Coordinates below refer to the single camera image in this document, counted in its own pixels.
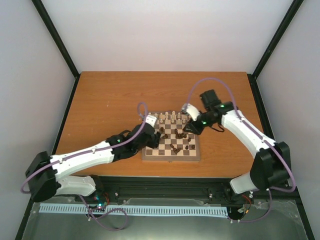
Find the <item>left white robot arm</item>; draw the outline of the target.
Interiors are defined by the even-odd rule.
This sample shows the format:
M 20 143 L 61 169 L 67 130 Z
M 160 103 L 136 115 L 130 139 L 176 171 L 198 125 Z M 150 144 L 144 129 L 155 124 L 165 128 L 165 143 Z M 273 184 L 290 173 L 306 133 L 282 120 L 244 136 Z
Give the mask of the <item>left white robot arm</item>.
M 38 153 L 25 172 L 30 198 L 43 202 L 57 195 L 88 196 L 92 201 L 103 198 L 104 188 L 92 176 L 78 177 L 81 170 L 102 164 L 110 164 L 135 156 L 145 147 L 157 148 L 161 133 L 146 123 L 132 131 L 112 135 L 106 140 L 75 152 L 61 155 Z

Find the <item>wooden chess board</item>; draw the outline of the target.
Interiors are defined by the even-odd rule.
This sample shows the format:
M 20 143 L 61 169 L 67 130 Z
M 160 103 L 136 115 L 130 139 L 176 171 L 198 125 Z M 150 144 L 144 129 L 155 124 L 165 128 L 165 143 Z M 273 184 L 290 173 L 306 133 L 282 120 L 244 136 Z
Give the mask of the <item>wooden chess board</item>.
M 154 129 L 156 133 L 160 133 L 160 140 L 158 147 L 145 147 L 141 150 L 143 161 L 201 160 L 198 136 L 183 131 L 191 117 L 178 111 L 151 111 L 148 114 L 157 118 Z

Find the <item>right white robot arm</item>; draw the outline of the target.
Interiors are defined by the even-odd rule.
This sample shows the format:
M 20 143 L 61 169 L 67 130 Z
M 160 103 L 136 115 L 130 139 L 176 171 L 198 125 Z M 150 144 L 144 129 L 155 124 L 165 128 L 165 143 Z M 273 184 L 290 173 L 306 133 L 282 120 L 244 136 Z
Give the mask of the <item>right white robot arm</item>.
M 199 111 L 188 102 L 182 106 L 182 113 L 190 117 L 183 130 L 200 135 L 206 127 L 219 124 L 234 134 L 253 157 L 250 171 L 229 182 L 235 194 L 268 189 L 287 193 L 295 190 L 295 184 L 291 188 L 278 186 L 294 178 L 289 166 L 290 148 L 285 142 L 277 143 L 259 131 L 238 110 L 234 100 L 221 102 L 214 90 L 205 91 L 200 95 L 200 99 L 205 112 Z

